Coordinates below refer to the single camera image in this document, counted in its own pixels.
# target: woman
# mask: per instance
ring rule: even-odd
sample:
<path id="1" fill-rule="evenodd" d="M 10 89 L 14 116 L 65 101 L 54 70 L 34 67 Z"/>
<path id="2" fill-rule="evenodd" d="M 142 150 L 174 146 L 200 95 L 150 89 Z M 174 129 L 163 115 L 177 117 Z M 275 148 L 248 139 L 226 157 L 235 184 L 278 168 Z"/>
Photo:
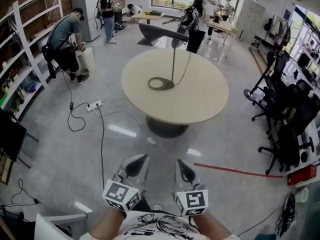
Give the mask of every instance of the woman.
<path id="1" fill-rule="evenodd" d="M 189 30 L 189 41 L 186 50 L 196 54 L 205 37 L 207 24 L 213 15 L 211 0 L 194 0 L 192 16 L 195 19 L 192 29 Z"/>

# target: white t-shirt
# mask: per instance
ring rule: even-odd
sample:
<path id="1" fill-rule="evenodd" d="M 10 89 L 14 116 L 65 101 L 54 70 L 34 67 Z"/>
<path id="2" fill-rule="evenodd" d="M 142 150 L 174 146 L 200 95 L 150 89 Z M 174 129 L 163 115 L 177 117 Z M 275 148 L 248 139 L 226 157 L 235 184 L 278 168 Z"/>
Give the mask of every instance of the white t-shirt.
<path id="1" fill-rule="evenodd" d="M 214 15 L 214 10 L 213 10 L 213 5 L 209 3 L 207 0 L 203 0 L 202 2 L 202 7 L 203 7 L 203 13 L 202 16 L 200 16 L 200 13 L 198 12 L 197 9 L 193 10 L 193 18 L 195 19 L 195 24 L 193 29 L 195 30 L 200 30 L 200 31 L 207 31 L 207 24 L 210 20 L 209 17 L 206 19 L 206 15 L 208 16 L 213 16 Z"/>
<path id="2" fill-rule="evenodd" d="M 130 211 L 123 221 L 119 234 L 114 240 L 208 240 L 206 236 L 190 226 L 182 217 L 166 213 L 150 213 L 142 211 Z M 89 233 L 83 235 L 80 240 L 96 240 Z M 225 240 L 239 240 L 232 234 Z"/>
<path id="3" fill-rule="evenodd" d="M 213 12 L 216 14 L 219 11 L 219 6 L 222 5 L 221 0 L 212 0 Z"/>
<path id="4" fill-rule="evenodd" d="M 231 3 L 230 2 L 225 2 L 223 9 L 227 9 L 227 10 L 223 10 L 222 11 L 222 15 L 228 16 L 229 15 L 229 10 L 231 9 Z"/>
<path id="5" fill-rule="evenodd" d="M 134 5 L 131 10 L 128 9 L 128 12 L 127 12 L 127 13 L 129 14 L 130 12 L 132 12 L 133 14 L 138 14 L 138 13 L 142 13 L 143 10 L 142 10 L 141 7 Z"/>

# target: power strip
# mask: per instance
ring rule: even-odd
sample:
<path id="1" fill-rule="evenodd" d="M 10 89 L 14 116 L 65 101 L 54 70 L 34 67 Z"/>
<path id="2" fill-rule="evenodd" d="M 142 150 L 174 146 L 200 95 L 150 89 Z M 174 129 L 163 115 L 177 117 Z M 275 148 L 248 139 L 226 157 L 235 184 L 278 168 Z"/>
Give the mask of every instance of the power strip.
<path id="1" fill-rule="evenodd" d="M 93 111 L 94 109 L 96 110 L 98 107 L 102 106 L 102 102 L 101 100 L 98 100 L 94 103 L 92 103 L 89 107 L 86 107 L 86 110 L 88 110 L 88 112 Z"/>

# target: red line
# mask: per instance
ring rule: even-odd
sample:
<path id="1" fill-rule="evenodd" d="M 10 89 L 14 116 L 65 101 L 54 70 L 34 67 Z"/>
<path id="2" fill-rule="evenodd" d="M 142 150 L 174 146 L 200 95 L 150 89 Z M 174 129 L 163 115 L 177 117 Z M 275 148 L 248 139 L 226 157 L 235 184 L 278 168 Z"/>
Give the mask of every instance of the red line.
<path id="1" fill-rule="evenodd" d="M 206 164 L 201 164 L 201 163 L 197 163 L 197 162 L 195 162 L 193 165 L 194 166 L 199 166 L 199 167 L 205 167 L 205 168 L 210 168 L 210 169 L 216 169 L 216 170 L 221 170 L 221 171 L 237 173 L 237 174 L 259 176 L 259 177 L 265 177 L 265 178 L 278 178 L 278 179 L 282 179 L 283 178 L 283 176 L 258 174 L 258 173 L 246 172 L 246 171 L 241 171 L 241 170 L 234 170 L 234 169 L 229 169 L 229 168 L 224 168 L 224 167 L 206 165 Z"/>

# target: gray floor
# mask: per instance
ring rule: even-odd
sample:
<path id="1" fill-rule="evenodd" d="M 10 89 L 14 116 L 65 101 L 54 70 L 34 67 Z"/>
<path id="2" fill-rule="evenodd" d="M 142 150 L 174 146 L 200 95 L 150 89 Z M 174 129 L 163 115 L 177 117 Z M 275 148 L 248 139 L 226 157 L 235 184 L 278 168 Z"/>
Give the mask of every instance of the gray floor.
<path id="1" fill-rule="evenodd" d="M 161 21 L 152 22 L 161 25 Z M 165 25 L 177 29 L 177 23 Z M 161 38 L 157 47 L 138 45 L 142 38 L 138 25 L 116 37 L 118 44 L 104 42 L 104 35 L 88 44 L 93 48 L 96 72 L 81 86 L 70 83 L 75 105 L 101 100 L 108 89 L 121 83 L 125 65 L 134 56 L 149 49 L 169 47 L 171 40 Z M 129 113 L 115 113 L 104 117 L 103 166 L 104 178 L 110 179 L 120 162 L 137 154 L 151 157 L 149 176 L 146 183 L 146 198 L 150 206 L 162 204 L 164 210 L 178 214 L 178 208 L 171 198 L 174 180 L 174 162 L 185 159 L 206 165 L 226 167 L 245 172 L 264 174 L 270 164 L 271 156 L 258 153 L 259 146 L 269 146 L 266 120 L 263 117 L 254 123 L 251 117 L 258 114 L 257 106 L 252 106 L 243 90 L 251 88 L 260 77 L 259 70 L 248 47 L 235 41 L 228 58 L 223 56 L 223 40 L 214 37 L 207 44 L 204 41 L 199 55 L 211 61 L 222 72 L 229 87 L 229 99 L 224 110 L 213 119 L 191 125 L 179 138 L 163 139 L 154 135 L 147 127 L 145 115 L 134 108 L 125 97 L 120 86 L 112 89 L 103 102 L 102 113 L 130 111 L 143 125 Z M 72 132 L 68 128 L 70 92 L 61 73 L 35 96 L 24 113 L 22 123 L 38 136 L 40 142 L 32 140 L 25 143 L 25 151 L 31 158 L 23 156 L 32 164 L 27 169 L 15 163 L 8 186 L 0 185 L 0 198 L 6 203 L 19 191 L 18 179 L 22 178 L 28 193 L 41 201 L 42 215 L 67 215 L 80 212 L 74 206 L 78 201 L 91 210 L 87 222 L 78 225 L 75 239 L 90 229 L 108 208 L 102 199 L 101 169 L 101 118 L 93 112 L 88 113 L 85 106 L 79 107 L 75 116 L 82 116 L 86 126 L 83 130 Z M 79 120 L 70 120 L 72 128 L 83 125 Z M 136 133 L 131 137 L 112 131 L 108 125 L 116 125 Z M 198 155 L 188 153 L 196 150 Z M 278 165 L 271 174 L 278 175 Z M 209 210 L 239 234 L 263 220 L 276 208 L 283 205 L 290 189 L 285 179 L 272 179 L 243 175 L 233 172 L 200 167 L 203 180 L 209 190 Z M 17 196 L 20 204 L 31 204 L 26 195 Z M 278 214 L 265 223 L 243 234 L 241 239 L 254 239 L 257 233 L 272 233 Z"/>

